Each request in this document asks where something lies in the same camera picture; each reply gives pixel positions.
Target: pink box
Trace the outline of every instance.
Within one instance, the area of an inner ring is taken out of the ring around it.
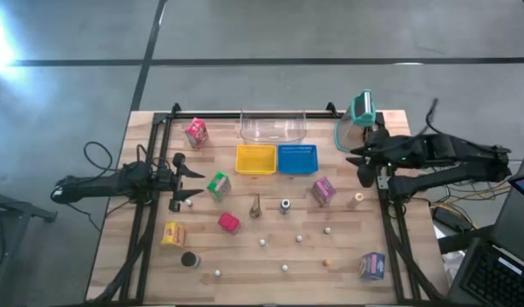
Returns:
[[[336,190],[331,186],[328,178],[322,177],[314,183],[311,193],[320,203],[320,206],[328,206],[331,198],[336,194]]]
[[[204,121],[193,118],[186,129],[186,136],[193,148],[200,149],[204,141],[209,138],[209,133],[207,133],[207,127],[204,125]]]

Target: teal device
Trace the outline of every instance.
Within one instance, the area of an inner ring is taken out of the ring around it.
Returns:
[[[370,90],[363,90],[351,102],[351,119],[355,125],[372,127],[375,124],[375,102]]]

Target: purple box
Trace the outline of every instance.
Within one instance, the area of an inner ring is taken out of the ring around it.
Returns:
[[[322,177],[314,183],[311,193],[320,203],[320,206],[328,206],[331,198],[336,194],[336,190],[331,186],[328,178]]]
[[[370,252],[360,259],[360,279],[380,281],[384,278],[384,254]]]

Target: plastic container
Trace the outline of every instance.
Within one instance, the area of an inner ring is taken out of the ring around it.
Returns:
[[[241,111],[245,143],[301,143],[307,134],[305,111]]]
[[[238,145],[235,170],[244,175],[270,175],[277,171],[274,145]]]
[[[318,170],[315,145],[279,145],[279,172],[310,174]]]

